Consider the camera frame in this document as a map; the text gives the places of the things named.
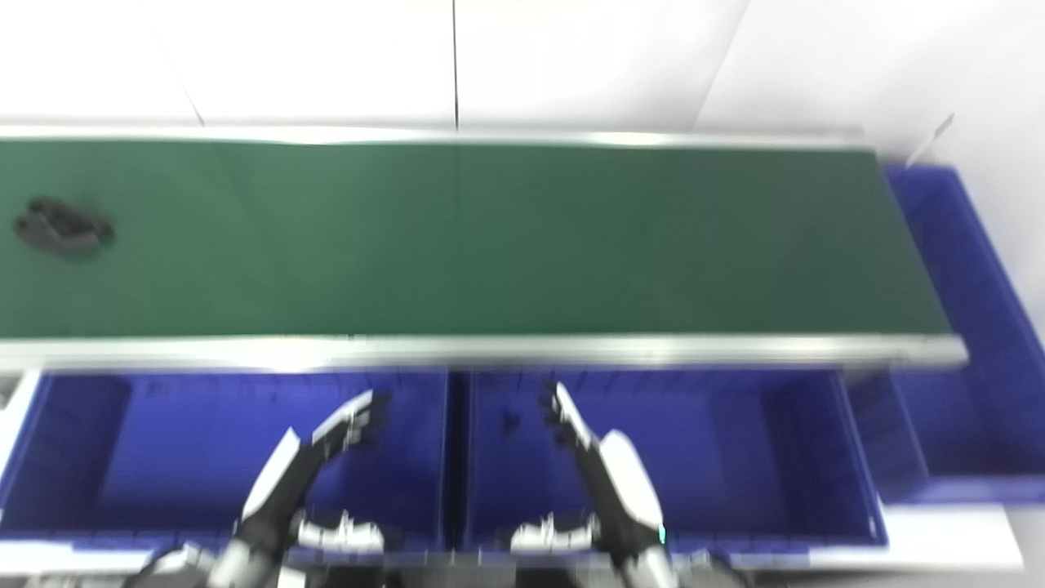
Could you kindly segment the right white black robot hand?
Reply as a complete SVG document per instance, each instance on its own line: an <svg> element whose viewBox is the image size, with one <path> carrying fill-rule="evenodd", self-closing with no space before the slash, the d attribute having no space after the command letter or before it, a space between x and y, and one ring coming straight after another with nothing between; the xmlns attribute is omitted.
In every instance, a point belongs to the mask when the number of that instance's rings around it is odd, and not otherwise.
<svg viewBox="0 0 1045 588"><path fill-rule="evenodd" d="M571 451L590 512L576 525L561 526L553 513L522 523L511 533L509 550L596 550L608 555L616 568L650 550L665 552L660 499L630 438L619 430L594 433L561 382L545 383L540 402L556 443Z"/></svg>

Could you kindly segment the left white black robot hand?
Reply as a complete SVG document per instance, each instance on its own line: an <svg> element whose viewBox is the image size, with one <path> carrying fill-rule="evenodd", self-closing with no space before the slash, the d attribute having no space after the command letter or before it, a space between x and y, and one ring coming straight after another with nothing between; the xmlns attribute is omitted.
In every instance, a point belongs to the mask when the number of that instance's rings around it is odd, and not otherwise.
<svg viewBox="0 0 1045 588"><path fill-rule="evenodd" d="M336 526L321 525L310 520L304 498L328 462L368 440L367 429L380 424L388 404L389 392L366 390L326 416L309 436L288 428L247 495L234 538L276 563L298 545L328 552L382 552L387 539L377 523L361 522L343 511Z"/></svg>

